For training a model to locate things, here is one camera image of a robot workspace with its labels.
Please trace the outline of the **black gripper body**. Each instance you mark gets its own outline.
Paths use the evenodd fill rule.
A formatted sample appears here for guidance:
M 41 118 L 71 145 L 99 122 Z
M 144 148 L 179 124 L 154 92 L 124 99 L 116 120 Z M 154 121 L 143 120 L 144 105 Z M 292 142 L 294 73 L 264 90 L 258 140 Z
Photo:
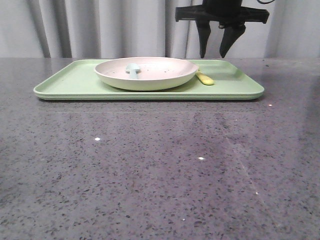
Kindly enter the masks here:
M 265 9 L 242 6 L 241 0 L 204 0 L 200 5 L 177 7 L 175 20 L 195 21 L 201 28 L 218 22 L 220 28 L 238 27 L 246 22 L 266 24 L 269 12 Z

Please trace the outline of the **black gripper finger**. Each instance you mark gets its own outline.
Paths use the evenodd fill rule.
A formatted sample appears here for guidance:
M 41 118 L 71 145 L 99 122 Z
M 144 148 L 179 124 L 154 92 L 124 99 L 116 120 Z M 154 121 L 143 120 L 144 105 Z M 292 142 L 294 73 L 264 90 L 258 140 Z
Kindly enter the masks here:
M 232 45 L 245 33 L 246 26 L 244 24 L 230 26 L 224 29 L 222 41 L 219 48 L 219 53 L 224 58 Z
M 199 54 L 201 58 L 204 58 L 211 34 L 210 22 L 207 20 L 196 20 L 195 22 L 199 37 Z

